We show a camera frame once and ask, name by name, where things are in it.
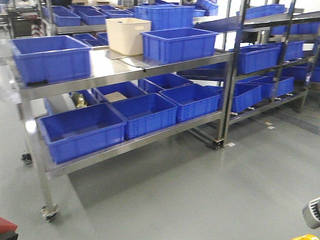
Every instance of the floor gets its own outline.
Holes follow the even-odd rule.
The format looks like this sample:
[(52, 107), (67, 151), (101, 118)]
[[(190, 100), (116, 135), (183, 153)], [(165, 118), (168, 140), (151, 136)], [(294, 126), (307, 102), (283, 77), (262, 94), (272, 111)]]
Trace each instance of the floor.
[(302, 113), (287, 104), (232, 125), (232, 147), (213, 151), (183, 132), (56, 178), (50, 186), (60, 213), (53, 222), (41, 218), (34, 164), (20, 161), (16, 107), (0, 102), (0, 217), (18, 225), (19, 240), (320, 236), (302, 216), (319, 196), (319, 100), (310, 92)]

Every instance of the red object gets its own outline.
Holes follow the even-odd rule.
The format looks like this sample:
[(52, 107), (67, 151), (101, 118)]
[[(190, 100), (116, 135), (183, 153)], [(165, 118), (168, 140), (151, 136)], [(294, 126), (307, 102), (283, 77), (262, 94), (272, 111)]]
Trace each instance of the red object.
[(14, 223), (0, 217), (0, 234), (4, 234), (9, 231), (15, 232), (17, 230), (17, 228), (18, 228), (18, 226), (15, 225)]

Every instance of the white tape mark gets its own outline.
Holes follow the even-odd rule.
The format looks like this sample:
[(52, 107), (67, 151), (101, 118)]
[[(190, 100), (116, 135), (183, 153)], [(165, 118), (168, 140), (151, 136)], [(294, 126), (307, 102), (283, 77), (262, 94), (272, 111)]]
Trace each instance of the white tape mark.
[(233, 143), (233, 142), (230, 142), (230, 143), (226, 144), (226, 146), (229, 146), (229, 147), (233, 147), (233, 146), (235, 146), (235, 145), (236, 145), (236, 144)]

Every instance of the metal rack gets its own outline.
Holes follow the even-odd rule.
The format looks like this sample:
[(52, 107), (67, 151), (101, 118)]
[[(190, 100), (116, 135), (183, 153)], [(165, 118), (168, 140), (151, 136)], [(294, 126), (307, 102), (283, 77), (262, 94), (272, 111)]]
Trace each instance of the metal rack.
[[(14, 73), (8, 74), (8, 76), (14, 76), (9, 79), (11, 88), (13, 91), (19, 92), (21, 97), (21, 103), (18, 104), (18, 109), (21, 119), (25, 124), (32, 159), (35, 161), (37, 166), (37, 172), (45, 201), (45, 206), (42, 208), (42, 215), (47, 220), (51, 220), (59, 211), (58, 207), (54, 205), (48, 180), (213, 121), (218, 121), (219, 127), (216, 138), (211, 139), (211, 145), (216, 149), (223, 147), (223, 126), (225, 125), (224, 120), (227, 107), (227, 94), (225, 94), (222, 109), (216, 112), (176, 124), (130, 141), (125, 141), (62, 164), (53, 163), (46, 146), (40, 138), (37, 121), (31, 110), (31, 100), (177, 72), (209, 64), (230, 62), (233, 59), (232, 52), (225, 52), (222, 50), (216, 50), (215, 54), (210, 57), (166, 65), (160, 65), (158, 62), (144, 60), (142, 55), (132, 57), (123, 56), (108, 49), (107, 47), (105, 49), (93, 49), (90, 54), (92, 68), (91, 77), (42, 86), (25, 86), (20, 82), (20, 76), (15, 68), (14, 61), (12, 61), (12, 59), (6, 61), (8, 71), (12, 71)], [(225, 71), (226, 90), (229, 88), (231, 77), (230, 72), (231, 69), (226, 69)]]
[[(284, 61), (289, 40), (297, 39), (295, 35), (290, 37), (289, 32), (292, 24), (311, 23), (311, 22), (320, 21), (320, 11), (294, 15), (295, 4), (296, 4), (296, 0), (291, 0), (288, 13), (245, 20), (246, 10), (247, 10), (245, 6), (250, 5), (250, 0), (242, 0), (240, 5), (239, 16), (227, 17), (225, 19), (205, 22), (195, 26), (196, 28), (199, 28), (199, 29), (204, 29), (204, 30), (209, 30), (214, 32), (221, 32), (221, 33), (228, 33), (228, 32), (234, 32), (234, 31), (236, 32), (235, 44), (233, 49), (234, 58), (233, 58), (233, 65), (232, 65), (232, 77), (231, 77), (231, 84), (230, 84), (229, 93), (228, 93), (227, 112), (225, 114), (225, 117), (226, 117), (225, 129), (224, 129), (225, 136), (228, 135), (229, 125), (292, 101), (296, 101), (296, 100), (300, 101), (300, 104), (298, 107), (298, 111), (300, 112), (304, 106), (310, 86), (315, 89), (317, 88), (320, 89), (320, 84), (315, 82), (312, 82), (310, 84), (310, 78), (315, 68), (316, 60), (318, 59), (318, 56), (319, 56), (319, 44), (314, 45), (313, 53), (309, 53), (309, 55), (305, 56), (302, 59), (294, 60), (290, 62)], [(238, 61), (238, 55), (240, 52), (240, 43), (243, 39), (243, 31), (269, 30), (270, 27), (283, 26), (283, 25), (285, 26), (285, 31), (283, 36), (279, 38), (282, 44), (281, 44), (280, 57), (278, 59), (277, 66), (252, 72), (252, 73), (248, 73), (248, 74), (238, 75), (237, 61)], [(314, 43), (315, 38), (319, 36), (320, 36), (320, 31), (318, 31), (317, 35), (307, 36), (308, 42)], [(278, 89), (278, 84), (279, 84), (279, 79), (281, 76), (282, 69), (300, 65), (303, 63), (308, 63), (305, 85), (303, 87), (300, 87), (290, 95), (281, 96), (281, 98), (276, 97), (275, 93), (277, 92), (277, 89)], [(275, 89), (274, 89), (274, 96), (272, 97), (272, 99), (264, 100), (259, 104), (257, 104), (256, 106), (254, 106), (253, 109), (245, 110), (244, 112), (241, 112), (238, 115), (232, 115), (231, 107), (232, 107), (233, 95), (235, 90), (235, 83), (239, 80), (246, 79), (253, 76), (263, 75), (268, 72), (275, 72), (275, 77), (273, 79), (275, 82)]]

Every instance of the plastic crate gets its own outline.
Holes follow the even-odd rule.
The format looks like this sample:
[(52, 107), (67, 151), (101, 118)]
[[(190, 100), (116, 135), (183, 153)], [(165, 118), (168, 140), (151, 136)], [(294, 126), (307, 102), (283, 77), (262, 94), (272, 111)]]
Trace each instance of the plastic crate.
[(108, 34), (106, 32), (99, 32), (96, 34), (96, 39), (99, 40), (104, 45), (109, 45)]
[[(284, 68), (281, 73), (282, 76), (294, 77), (295, 81), (302, 82), (307, 77), (307, 64)], [(311, 82), (320, 83), (320, 67), (314, 68)]]
[(100, 10), (118, 10), (118, 8), (115, 8), (114, 6), (111, 6), (111, 5), (97, 5), (95, 7)]
[(225, 68), (226, 68), (226, 62), (224, 61), (216, 64), (195, 67), (194, 69), (225, 69)]
[(151, 30), (178, 29), (193, 26), (194, 6), (135, 6), (134, 17), (152, 21)]
[(70, 36), (13, 39), (12, 43), (15, 63), (27, 85), (90, 76), (91, 48)]
[[(248, 83), (261, 85), (262, 86), (261, 94), (264, 99), (271, 99), (273, 97), (274, 89), (276, 85), (274, 82), (273, 76), (266, 76), (263, 78), (253, 80)], [(287, 77), (287, 76), (280, 77), (280, 80), (278, 83), (278, 89), (276, 92), (276, 97), (279, 97), (287, 93), (291, 93), (293, 91), (294, 91), (294, 77)]]
[(80, 10), (97, 10), (94, 6), (86, 6), (86, 5), (69, 5), (70, 11), (79, 14)]
[(133, 18), (134, 15), (125, 10), (103, 10), (109, 19)]
[(144, 56), (163, 64), (212, 56), (218, 33), (195, 28), (142, 32)]
[(246, 10), (245, 19), (256, 19), (265, 16), (283, 14), (287, 11), (283, 4), (269, 4), (263, 6), (256, 6)]
[(251, 82), (253, 80), (257, 80), (257, 79), (261, 79), (261, 78), (265, 78), (266, 76), (252, 76), (252, 77), (248, 77), (242, 80), (237, 81), (237, 83), (248, 83)]
[(236, 83), (234, 85), (231, 111), (240, 113), (262, 100), (262, 87), (255, 84)]
[(105, 103), (41, 117), (38, 122), (56, 164), (119, 144), (125, 138), (126, 121)]
[(73, 37), (91, 47), (103, 46), (104, 44), (97, 40), (94, 36), (89, 33), (74, 34)]
[(128, 99), (147, 94), (144, 90), (134, 85), (130, 81), (107, 85), (107, 86), (100, 86), (92, 89), (93, 95), (100, 103), (110, 103), (105, 97), (105, 95), (115, 93), (115, 92), (121, 93)]
[(197, 0), (196, 5), (207, 11), (218, 9), (218, 5), (211, 0)]
[(218, 11), (219, 11), (219, 7), (216, 6), (216, 8), (213, 9), (213, 10), (210, 10), (210, 11), (206, 10), (204, 15), (205, 16), (217, 16), (218, 15)]
[(87, 25), (104, 25), (106, 24), (106, 15), (98, 10), (81, 9), (79, 16)]
[(192, 81), (173, 73), (167, 73), (158, 76), (146, 77), (146, 79), (155, 85), (165, 89), (173, 89), (188, 84), (193, 84)]
[(111, 105), (126, 118), (126, 140), (176, 124), (177, 106), (156, 93), (118, 101)]
[(71, 11), (55, 11), (54, 22), (59, 27), (80, 26), (81, 17)]
[(320, 22), (301, 23), (298, 24), (298, 34), (316, 34), (319, 27)]
[[(285, 32), (285, 26), (276, 26), (271, 29), (271, 35), (282, 35)], [(291, 26), (290, 34), (299, 34), (299, 24)]]
[(277, 65), (278, 47), (259, 48), (244, 47), (240, 49), (238, 59), (238, 74), (248, 74)]
[[(46, 6), (42, 6), (41, 8), (42, 8), (43, 15), (48, 18), (49, 17), (48, 8)], [(70, 10), (64, 6), (52, 6), (52, 11), (53, 12), (57, 12), (57, 11), (69, 11), (70, 12)]]
[(164, 90), (160, 94), (178, 106), (178, 123), (212, 113), (219, 108), (220, 95), (195, 83)]
[(143, 37), (140, 33), (150, 31), (151, 22), (133, 17), (107, 19), (109, 48), (126, 56), (143, 53)]
[[(77, 91), (77, 93), (80, 93), (83, 95), (83, 98), (87, 103), (87, 106), (92, 106), (92, 105), (96, 105), (99, 103), (96, 100), (96, 98), (90, 92), (88, 92), (88, 90)], [(50, 101), (47, 98), (44, 98), (44, 106), (45, 106), (49, 115), (65, 112), (65, 111), (61, 111), (60, 108), (55, 109), (55, 107), (50, 104)]]
[[(284, 60), (290, 61), (290, 60), (302, 58), (304, 56), (303, 47), (305, 42), (306, 41), (289, 42), (285, 51)], [(280, 56), (281, 42), (249, 45), (246, 48), (278, 48), (278, 56)]]

